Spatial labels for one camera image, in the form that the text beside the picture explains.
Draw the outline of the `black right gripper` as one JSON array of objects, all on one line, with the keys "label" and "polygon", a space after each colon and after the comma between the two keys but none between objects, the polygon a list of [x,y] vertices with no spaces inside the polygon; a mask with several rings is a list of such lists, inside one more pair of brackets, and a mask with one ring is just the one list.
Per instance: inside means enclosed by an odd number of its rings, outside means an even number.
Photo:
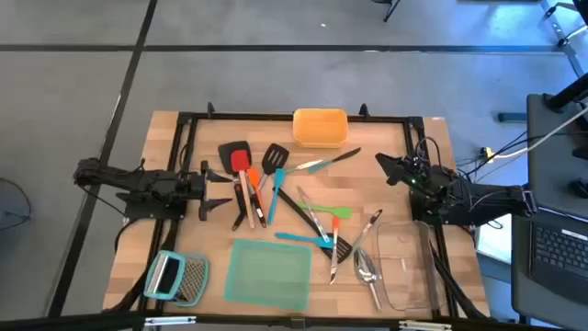
[{"label": "black right gripper", "polygon": [[419,191],[433,191],[435,186],[430,166],[417,156],[393,157],[383,153],[375,155],[376,161],[385,174],[387,183],[396,186],[399,182]]}]

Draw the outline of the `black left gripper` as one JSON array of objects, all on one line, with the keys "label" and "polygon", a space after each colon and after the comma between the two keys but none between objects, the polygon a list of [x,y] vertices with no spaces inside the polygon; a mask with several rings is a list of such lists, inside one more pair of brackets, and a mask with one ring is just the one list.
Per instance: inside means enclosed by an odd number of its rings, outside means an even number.
[{"label": "black left gripper", "polygon": [[202,222],[208,219],[209,212],[220,205],[232,201],[231,198],[204,200],[206,193],[206,180],[213,183],[232,182],[231,178],[223,177],[215,173],[207,160],[200,163],[199,172],[180,171],[176,181],[176,200],[185,202],[189,200],[202,200],[198,207],[198,217]]}]

